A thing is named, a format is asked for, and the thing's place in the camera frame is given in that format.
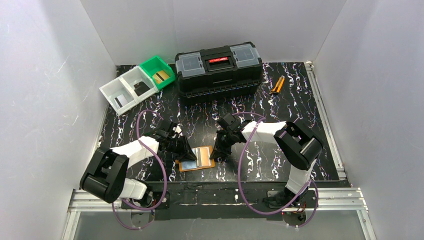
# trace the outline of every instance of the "plastic storage bin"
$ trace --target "plastic storage bin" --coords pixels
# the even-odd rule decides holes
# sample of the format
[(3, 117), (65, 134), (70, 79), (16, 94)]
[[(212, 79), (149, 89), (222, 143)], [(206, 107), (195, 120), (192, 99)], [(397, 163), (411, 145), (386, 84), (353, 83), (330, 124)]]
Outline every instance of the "plastic storage bin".
[(179, 53), (178, 91), (185, 104), (254, 94), (262, 83), (262, 59), (251, 42)]
[(103, 85), (100, 91), (116, 113), (122, 115), (174, 80), (172, 69), (154, 56)]

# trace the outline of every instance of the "black toolbox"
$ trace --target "black toolbox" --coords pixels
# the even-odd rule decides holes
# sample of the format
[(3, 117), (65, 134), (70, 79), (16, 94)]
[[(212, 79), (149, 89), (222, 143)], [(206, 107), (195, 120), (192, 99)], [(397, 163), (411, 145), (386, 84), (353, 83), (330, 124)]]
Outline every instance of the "black toolbox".
[(262, 59), (251, 42), (175, 56), (178, 91), (185, 104), (254, 94), (262, 83)]

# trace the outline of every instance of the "table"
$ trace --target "table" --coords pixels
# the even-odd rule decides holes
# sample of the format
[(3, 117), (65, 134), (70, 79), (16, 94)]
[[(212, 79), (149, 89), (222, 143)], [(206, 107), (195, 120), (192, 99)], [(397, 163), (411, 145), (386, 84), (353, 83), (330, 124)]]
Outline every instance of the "table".
[[(119, 76), (134, 66), (118, 66), (116, 75)], [(285, 76), (281, 93), (270, 94), (281, 76)], [(265, 122), (268, 123), (287, 121), (297, 116), (324, 140), (323, 151), (312, 171), (313, 180), (338, 181), (337, 170), (304, 63), (264, 63), (263, 78), (263, 83), (255, 94), (227, 98), (223, 102), (214, 101), (185, 106), (179, 100), (175, 82), (121, 116), (117, 116), (109, 106), (98, 146), (113, 148), (135, 141), (137, 116), (144, 109), (154, 110), (162, 117), (182, 124), (182, 130), (192, 148), (214, 145), (218, 126), (216, 120), (225, 113), (254, 112), (266, 116)], [(158, 117), (147, 113), (141, 118), (140, 132), (150, 132), (159, 120)], [(235, 182), (243, 144), (234, 145), (232, 154), (226, 159), (219, 158), (214, 168), (180, 172), (178, 165), (172, 159), (163, 159), (167, 179), (171, 182)], [(243, 173), (241, 180), (246, 182), (286, 182), (289, 179), (290, 164), (277, 145), (251, 142), (247, 149), (247, 156), (243, 159), (241, 171)], [(129, 168), (127, 178), (147, 182), (163, 181), (159, 164), (152, 157)]]

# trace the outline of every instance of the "white wall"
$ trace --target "white wall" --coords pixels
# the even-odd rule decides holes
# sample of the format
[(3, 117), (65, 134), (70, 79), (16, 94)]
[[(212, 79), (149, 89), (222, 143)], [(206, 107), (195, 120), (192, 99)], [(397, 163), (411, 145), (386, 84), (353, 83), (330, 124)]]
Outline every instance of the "white wall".
[(116, 68), (79, 1), (0, 1), (0, 235), (57, 240)]
[(315, 71), (378, 239), (424, 234), (424, 3), (348, 0)]
[(264, 61), (318, 54), (346, 0), (81, 0), (116, 65), (252, 41)]

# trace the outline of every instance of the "toolbox lid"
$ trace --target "toolbox lid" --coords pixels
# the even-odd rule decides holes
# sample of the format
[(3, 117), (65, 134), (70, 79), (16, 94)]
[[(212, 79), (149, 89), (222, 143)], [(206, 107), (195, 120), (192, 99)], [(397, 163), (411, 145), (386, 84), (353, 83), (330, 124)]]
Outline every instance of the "toolbox lid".
[(238, 68), (248, 67), (259, 64), (259, 53), (256, 47), (250, 44), (230, 46), (231, 52), (234, 54), (235, 64)]
[(181, 72), (183, 77), (205, 74), (200, 52), (193, 52), (178, 56), (175, 62), (176, 72)]

